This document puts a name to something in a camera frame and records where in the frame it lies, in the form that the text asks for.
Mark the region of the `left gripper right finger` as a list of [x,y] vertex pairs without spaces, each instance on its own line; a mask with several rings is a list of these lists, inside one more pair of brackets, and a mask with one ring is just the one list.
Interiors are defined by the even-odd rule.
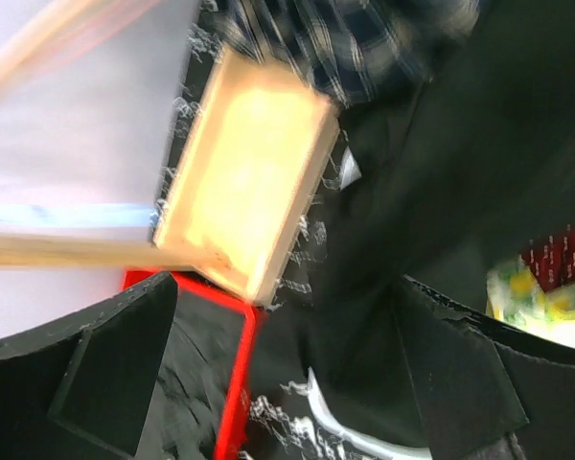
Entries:
[[408,280],[395,313],[433,458],[575,459],[575,349]]

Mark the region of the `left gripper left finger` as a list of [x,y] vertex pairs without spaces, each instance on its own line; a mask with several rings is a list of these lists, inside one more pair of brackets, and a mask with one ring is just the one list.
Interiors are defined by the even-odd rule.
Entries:
[[130,459],[172,326],[158,273],[76,313],[0,339],[0,459]]

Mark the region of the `dark grey garment in bin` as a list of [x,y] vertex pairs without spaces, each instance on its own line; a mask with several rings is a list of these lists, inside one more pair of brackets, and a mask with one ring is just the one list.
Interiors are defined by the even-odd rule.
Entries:
[[242,334],[243,316],[179,293],[137,459],[210,459]]

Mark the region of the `lemon print skirt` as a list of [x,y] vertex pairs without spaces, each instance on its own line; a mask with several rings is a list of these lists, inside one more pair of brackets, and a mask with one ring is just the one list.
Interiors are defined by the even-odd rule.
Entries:
[[496,320],[575,349],[575,283],[545,292],[526,264],[515,259],[488,272],[487,293]]

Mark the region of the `plaid skirt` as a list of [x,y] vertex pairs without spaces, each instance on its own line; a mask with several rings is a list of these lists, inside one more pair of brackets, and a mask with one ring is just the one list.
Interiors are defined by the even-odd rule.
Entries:
[[343,106],[428,80],[437,52],[472,31],[479,1],[218,2],[223,41],[258,62],[276,58]]

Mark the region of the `red plastic bin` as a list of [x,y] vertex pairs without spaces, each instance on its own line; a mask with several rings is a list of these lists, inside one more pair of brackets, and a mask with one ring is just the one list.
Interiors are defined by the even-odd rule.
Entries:
[[174,274],[172,277],[177,283],[177,300],[179,293],[185,290],[243,316],[239,348],[234,361],[213,457],[210,458],[236,459],[245,440],[245,425],[250,405],[247,382],[248,365],[263,315],[255,307],[205,282],[184,274]]

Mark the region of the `wooden clothes rack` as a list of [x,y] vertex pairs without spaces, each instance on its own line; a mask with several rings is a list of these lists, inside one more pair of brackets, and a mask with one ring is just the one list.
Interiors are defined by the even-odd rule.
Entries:
[[0,204],[136,203],[149,227],[0,224],[0,270],[195,271],[272,299],[338,135],[288,68],[228,47],[167,165],[192,1],[0,1]]

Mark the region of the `red polka dot skirt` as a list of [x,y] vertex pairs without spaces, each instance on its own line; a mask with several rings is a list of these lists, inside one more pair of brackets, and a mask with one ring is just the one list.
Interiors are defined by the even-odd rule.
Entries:
[[575,283],[575,225],[567,225],[560,235],[530,241],[521,258],[545,292]]

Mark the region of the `black skirt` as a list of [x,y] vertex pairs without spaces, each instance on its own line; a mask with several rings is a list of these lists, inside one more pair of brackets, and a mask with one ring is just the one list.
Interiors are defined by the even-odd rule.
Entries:
[[575,1],[493,1],[421,94],[400,146],[356,132],[302,364],[354,430],[429,448],[395,313],[408,280],[485,314],[486,275],[575,224]]

